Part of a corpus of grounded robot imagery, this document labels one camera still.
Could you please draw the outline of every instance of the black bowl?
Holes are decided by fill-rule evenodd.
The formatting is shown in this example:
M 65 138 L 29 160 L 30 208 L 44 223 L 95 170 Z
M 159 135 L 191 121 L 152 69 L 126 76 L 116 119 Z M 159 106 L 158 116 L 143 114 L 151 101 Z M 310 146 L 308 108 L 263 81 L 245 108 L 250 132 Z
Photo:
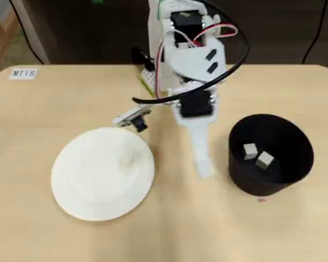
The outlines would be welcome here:
M 256 158 L 244 160 L 243 145 L 254 143 L 259 155 L 274 157 L 263 170 Z M 302 180 L 314 161 L 312 145 L 293 123 L 274 115 L 251 115 L 240 120 L 229 137 L 229 172 L 243 191 L 258 196 L 271 195 Z

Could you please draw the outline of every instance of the black power cord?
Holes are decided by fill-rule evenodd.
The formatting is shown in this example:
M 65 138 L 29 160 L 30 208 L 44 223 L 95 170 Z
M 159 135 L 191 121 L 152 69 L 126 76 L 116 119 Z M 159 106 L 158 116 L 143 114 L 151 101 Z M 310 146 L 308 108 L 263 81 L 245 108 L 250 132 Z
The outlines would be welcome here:
M 199 91 L 203 91 L 205 89 L 210 88 L 213 85 L 218 84 L 219 82 L 223 81 L 223 79 L 227 78 L 228 76 L 232 75 L 238 68 L 241 67 L 241 65 L 244 63 L 245 59 L 247 58 L 249 51 L 250 51 L 250 45 L 249 45 L 249 41 L 247 36 L 244 34 L 244 32 L 240 29 L 239 26 L 237 26 L 237 24 L 235 22 L 232 21 L 232 19 L 229 18 L 228 15 L 226 15 L 217 5 L 207 1 L 207 0 L 198 0 L 199 2 L 205 4 L 207 7 L 210 7 L 212 9 L 214 9 L 215 11 L 217 11 L 222 17 L 224 17 L 227 22 L 230 22 L 232 24 L 234 24 L 234 26 L 236 26 L 239 30 L 240 35 L 242 36 L 246 46 L 247 46 L 247 50 L 245 51 L 245 53 L 243 54 L 242 58 L 233 66 L 231 67 L 229 70 L 227 70 L 226 72 L 224 72 L 223 74 L 221 74 L 220 76 L 218 76 L 217 78 L 213 79 L 210 82 L 205 83 L 204 85 L 194 89 L 194 90 L 190 90 L 188 92 L 184 92 L 181 94 L 177 94 L 175 96 L 170 96 L 170 97 L 166 97 L 166 98 L 160 98 L 160 99 L 139 99 L 139 98 L 135 98 L 133 97 L 132 100 L 138 104 L 150 104 L 150 105 L 155 105 L 155 104 L 164 104 L 164 103 L 169 103 L 175 100 L 179 100 L 183 97 L 192 95 L 196 92 Z
M 328 0 L 324 0 L 323 9 L 322 9 L 321 17 L 319 19 L 319 26 L 318 26 L 318 29 L 317 29 L 316 36 L 313 39 L 312 43 L 310 44 L 310 47 L 306 51 L 306 53 L 304 55 L 304 58 L 302 59 L 302 62 L 301 62 L 302 64 L 306 63 L 306 59 L 307 59 L 308 55 L 310 54 L 313 46 L 316 44 L 316 42 L 318 41 L 319 36 L 321 35 L 323 21 L 324 21 L 324 17 L 326 15 L 326 11 L 327 11 L 327 5 L 328 5 Z
M 29 42 L 28 36 L 27 36 L 27 34 L 26 34 L 26 31 L 25 31 L 25 29 L 24 29 L 24 26 L 23 26 L 22 20 L 21 20 L 20 16 L 18 15 L 17 9 L 16 9 L 15 5 L 12 3 L 12 0 L 10 0 L 10 4 L 11 4 L 11 6 L 12 6 L 12 8 L 13 8 L 13 11 L 14 11 L 15 14 L 16 14 L 16 17 L 17 17 L 17 19 L 18 19 L 18 22 L 20 23 L 20 26 L 21 26 L 21 28 L 22 28 L 22 32 L 23 32 L 24 38 L 26 39 L 26 42 L 27 42 L 27 44 L 28 44 L 29 49 L 31 50 L 31 52 L 33 53 L 33 55 L 35 56 L 35 58 L 36 58 L 41 64 L 44 64 L 44 62 L 40 59 L 40 57 L 37 55 L 37 53 L 35 53 L 35 51 L 33 50 L 32 46 L 31 46 L 31 43 Z

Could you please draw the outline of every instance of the gray cube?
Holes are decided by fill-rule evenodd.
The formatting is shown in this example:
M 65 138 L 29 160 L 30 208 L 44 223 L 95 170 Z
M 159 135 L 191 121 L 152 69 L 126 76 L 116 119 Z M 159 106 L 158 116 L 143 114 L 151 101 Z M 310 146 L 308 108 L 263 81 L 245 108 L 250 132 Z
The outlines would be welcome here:
M 261 155 L 257 158 L 256 160 L 256 165 L 259 166 L 260 168 L 266 170 L 269 165 L 273 162 L 274 157 L 267 153 L 266 151 L 263 151 Z
M 244 160 L 254 159 L 257 156 L 257 148 L 255 144 L 244 144 Z

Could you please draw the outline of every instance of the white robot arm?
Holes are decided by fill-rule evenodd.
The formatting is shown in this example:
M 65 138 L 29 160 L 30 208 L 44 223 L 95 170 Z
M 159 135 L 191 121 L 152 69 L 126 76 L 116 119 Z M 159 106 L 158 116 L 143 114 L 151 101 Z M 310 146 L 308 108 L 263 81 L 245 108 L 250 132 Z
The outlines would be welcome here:
M 168 98 L 157 101 L 169 100 L 170 103 L 163 104 L 171 106 L 177 123 L 190 132 L 198 173 L 203 178 L 209 177 L 213 168 L 208 154 L 208 126 L 216 121 L 218 114 L 216 84 L 224 79 L 221 76 L 233 73 L 227 70 L 225 48 L 218 39 L 220 29 L 213 28 L 220 17 L 209 16 L 206 6 L 200 1 L 161 0 L 158 18 L 162 28 L 163 55 L 160 49 L 157 66 L 165 64 L 172 72 L 165 75 L 164 80 L 170 77 L 177 81 L 170 81 L 176 85 L 169 88 L 163 85 L 161 89 L 168 92 Z M 134 124 L 141 131 L 147 127 L 142 115 L 150 112 L 150 104 L 161 103 L 134 100 L 147 105 L 139 105 L 114 123 L 118 126 Z

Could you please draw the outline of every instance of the paper plate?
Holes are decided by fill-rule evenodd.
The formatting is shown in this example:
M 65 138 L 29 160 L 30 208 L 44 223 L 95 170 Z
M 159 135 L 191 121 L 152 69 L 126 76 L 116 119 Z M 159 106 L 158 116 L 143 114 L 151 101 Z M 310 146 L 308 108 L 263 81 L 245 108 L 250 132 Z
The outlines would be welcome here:
M 140 204 L 154 172 L 152 152 L 139 136 L 121 128 L 101 128 L 80 135 L 60 152 L 51 187 L 68 214 L 105 221 Z

